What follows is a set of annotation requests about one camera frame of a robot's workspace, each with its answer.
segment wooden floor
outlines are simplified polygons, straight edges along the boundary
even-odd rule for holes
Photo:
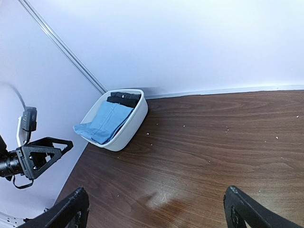
[[[88,145],[60,195],[85,187],[87,227],[225,228],[229,185],[304,226],[303,91],[148,104],[129,145],[118,153]]]

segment black cloth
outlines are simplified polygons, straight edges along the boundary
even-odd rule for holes
[[[108,97],[107,101],[111,103],[118,103],[120,105],[124,105],[130,108],[135,108],[138,104],[138,100],[121,98],[116,96]]]
[[[139,101],[142,95],[140,94],[129,94],[129,93],[121,93],[121,92],[112,92],[111,96],[121,97],[124,99],[133,99]]]

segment metal bracket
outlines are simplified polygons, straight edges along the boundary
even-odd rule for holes
[[[18,118],[17,135],[16,135],[18,147],[23,146],[24,142],[27,139],[27,132],[22,129],[21,122],[22,122],[22,117],[20,116]]]
[[[22,218],[15,218],[0,212],[0,228],[16,228],[24,223]]]

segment baseboard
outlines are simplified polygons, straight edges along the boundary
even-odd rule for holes
[[[249,87],[249,88],[193,91],[193,92],[184,92],[184,93],[175,93],[175,94],[151,95],[151,96],[146,96],[146,99],[157,99],[157,98],[178,97],[178,96],[188,96],[188,95],[234,94],[234,93],[278,91],[278,90],[304,90],[304,85],[296,85],[296,86],[279,85],[279,86],[262,86],[262,87]]]

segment folded blue shirt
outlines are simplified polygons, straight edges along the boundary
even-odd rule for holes
[[[133,108],[103,101],[92,122],[81,123],[73,128],[77,134],[99,144],[105,144],[114,138],[132,111]]]

